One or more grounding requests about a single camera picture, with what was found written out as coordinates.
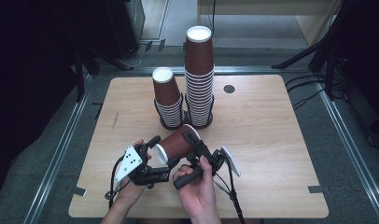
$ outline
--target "finger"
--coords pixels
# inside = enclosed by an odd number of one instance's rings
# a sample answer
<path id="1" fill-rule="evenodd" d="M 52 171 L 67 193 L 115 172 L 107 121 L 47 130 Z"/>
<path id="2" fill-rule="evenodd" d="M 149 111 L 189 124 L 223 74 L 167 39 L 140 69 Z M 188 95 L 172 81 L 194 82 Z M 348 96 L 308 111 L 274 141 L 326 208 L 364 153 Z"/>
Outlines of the finger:
<path id="1" fill-rule="evenodd" d="M 173 174 L 173 179 L 174 180 L 177 180 L 179 177 L 183 176 L 183 175 L 186 175 L 186 173 L 184 171 L 180 171 L 180 170 L 177 170 L 174 174 Z"/>
<path id="2" fill-rule="evenodd" d="M 213 181 L 213 175 L 212 175 L 212 166 L 209 164 L 209 161 L 206 159 L 205 156 L 201 156 L 199 159 L 199 162 L 201 164 L 202 169 L 204 170 L 204 177 L 203 179 L 208 182 Z"/>
<path id="3" fill-rule="evenodd" d="M 182 172 L 184 172 L 184 173 L 186 173 L 187 175 L 190 175 L 190 174 L 192 174 L 192 172 L 193 172 L 193 169 L 192 168 L 190 168 L 188 165 L 186 165 L 186 164 L 183 164 L 183 165 L 181 165 L 181 167 L 178 169 L 179 171 L 182 171 Z"/>
<path id="4" fill-rule="evenodd" d="M 135 143 L 133 143 L 133 146 L 135 147 L 136 145 L 142 145 L 144 143 L 144 139 L 139 139 Z"/>

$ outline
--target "metal frame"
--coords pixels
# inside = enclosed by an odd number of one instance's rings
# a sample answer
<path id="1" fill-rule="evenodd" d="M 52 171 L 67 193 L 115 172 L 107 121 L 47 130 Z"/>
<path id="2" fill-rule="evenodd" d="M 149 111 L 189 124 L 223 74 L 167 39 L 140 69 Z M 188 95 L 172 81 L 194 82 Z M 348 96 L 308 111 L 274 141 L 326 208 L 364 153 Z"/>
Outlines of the metal frame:
<path id="1" fill-rule="evenodd" d="M 91 82 L 91 75 L 87 75 L 85 81 L 85 87 L 87 90 L 89 89 Z M 68 145 L 70 144 L 73 132 L 77 127 L 77 123 L 82 114 L 82 110 L 84 109 L 84 106 L 87 103 L 88 96 L 89 92 L 85 91 L 85 94 L 82 97 L 82 99 L 79 102 L 77 102 L 76 106 L 74 107 L 70 120 L 68 121 L 67 126 L 64 129 L 61 140 L 59 141 L 55 153 L 53 154 L 53 157 L 49 163 L 48 170 L 46 171 L 40 185 L 38 186 L 35 198 L 33 199 L 32 205 L 30 206 L 23 223 L 37 223 L 42 209 L 44 208 L 45 201 L 48 198 L 50 189 L 52 188 L 53 182 L 55 181 L 55 177 L 58 174 L 59 169 L 61 167 L 62 161 L 64 159 L 64 154 L 67 150 Z"/>
<path id="2" fill-rule="evenodd" d="M 318 90 L 323 90 L 323 86 L 321 84 L 316 84 L 316 87 Z M 358 178 L 370 198 L 373 209 L 379 217 L 379 187 L 376 184 L 366 162 L 363 160 L 350 132 L 347 130 L 335 102 L 331 101 L 325 92 L 321 93 L 321 99 L 330 114 L 331 120 L 334 123 L 338 134 L 341 136 L 341 140 L 344 143 L 344 148 L 346 149 L 347 155 L 358 173 Z"/>

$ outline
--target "wooden table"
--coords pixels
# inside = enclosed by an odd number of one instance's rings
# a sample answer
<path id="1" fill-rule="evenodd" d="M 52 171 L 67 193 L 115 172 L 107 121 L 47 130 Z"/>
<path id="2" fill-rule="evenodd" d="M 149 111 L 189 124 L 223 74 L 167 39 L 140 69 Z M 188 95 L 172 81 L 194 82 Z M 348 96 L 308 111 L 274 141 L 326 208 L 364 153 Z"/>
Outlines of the wooden table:
<path id="1" fill-rule="evenodd" d="M 184 78 L 176 80 L 185 92 Z M 234 93 L 226 93 L 226 85 L 233 85 Z M 213 92 L 214 120 L 199 134 L 211 151 L 225 146 L 235 158 L 242 176 L 234 176 L 234 186 L 244 217 L 326 217 L 323 194 L 308 190 L 319 183 L 282 78 L 215 76 Z M 160 125 L 153 98 L 151 77 L 111 81 L 77 183 L 87 194 L 73 195 L 70 216 L 103 217 L 112 168 L 127 146 L 139 138 L 163 139 L 172 133 Z M 149 152 L 154 158 L 148 164 L 161 167 L 153 150 Z M 218 173 L 229 182 L 226 165 Z M 237 217 L 227 194 L 216 187 L 216 195 L 220 216 Z M 188 216 L 171 179 L 147 189 L 128 217 Z"/>

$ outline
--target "hand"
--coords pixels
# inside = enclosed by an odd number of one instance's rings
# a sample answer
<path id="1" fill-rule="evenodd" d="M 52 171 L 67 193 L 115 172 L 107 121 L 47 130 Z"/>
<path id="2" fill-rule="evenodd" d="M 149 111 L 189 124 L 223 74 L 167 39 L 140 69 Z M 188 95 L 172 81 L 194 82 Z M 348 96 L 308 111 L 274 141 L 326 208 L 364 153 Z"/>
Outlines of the hand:
<path id="1" fill-rule="evenodd" d="M 198 177 L 189 182 L 178 191 L 181 204 L 189 214 L 191 222 L 195 223 L 221 223 L 216 206 L 216 193 L 214 190 L 212 166 L 204 156 L 199 159 L 203 177 Z M 192 174 L 193 170 L 188 165 L 182 165 L 173 175 L 177 180 L 183 175 Z"/>
<path id="2" fill-rule="evenodd" d="M 140 139 L 137 140 L 133 146 L 142 145 L 143 143 L 144 140 Z M 120 186 L 123 187 L 128 181 L 130 181 L 130 179 L 126 176 L 120 181 Z M 102 223 L 124 223 L 129 210 L 137 203 L 146 187 L 147 186 L 136 186 L 133 182 L 130 182 L 125 188 L 120 190 L 110 210 L 108 210 L 105 218 L 103 218 Z"/>
<path id="3" fill-rule="evenodd" d="M 144 143 L 143 139 L 137 140 L 133 146 L 142 145 Z M 120 181 L 120 186 L 123 187 L 125 184 L 130 181 L 129 177 L 126 176 Z M 119 191 L 117 199 L 114 203 L 125 203 L 132 207 L 139 200 L 140 196 L 144 192 L 147 186 L 136 186 L 133 182 L 130 182 L 125 188 Z"/>

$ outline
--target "stacked paper cups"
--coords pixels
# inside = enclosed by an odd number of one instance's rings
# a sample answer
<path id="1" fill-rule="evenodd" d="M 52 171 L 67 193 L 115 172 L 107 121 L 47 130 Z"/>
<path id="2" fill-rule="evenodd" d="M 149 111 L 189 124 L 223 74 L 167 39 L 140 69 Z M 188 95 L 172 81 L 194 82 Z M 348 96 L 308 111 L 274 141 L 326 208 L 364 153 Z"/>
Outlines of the stacked paper cups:
<path id="1" fill-rule="evenodd" d="M 155 108 L 164 128 L 174 130 L 184 123 L 183 95 L 180 93 L 175 76 L 169 67 L 159 67 L 152 73 Z"/>
<path id="2" fill-rule="evenodd" d="M 185 54 L 186 101 L 189 123 L 195 128 L 210 125 L 213 115 L 214 58 L 212 32 L 204 26 L 187 31 Z"/>

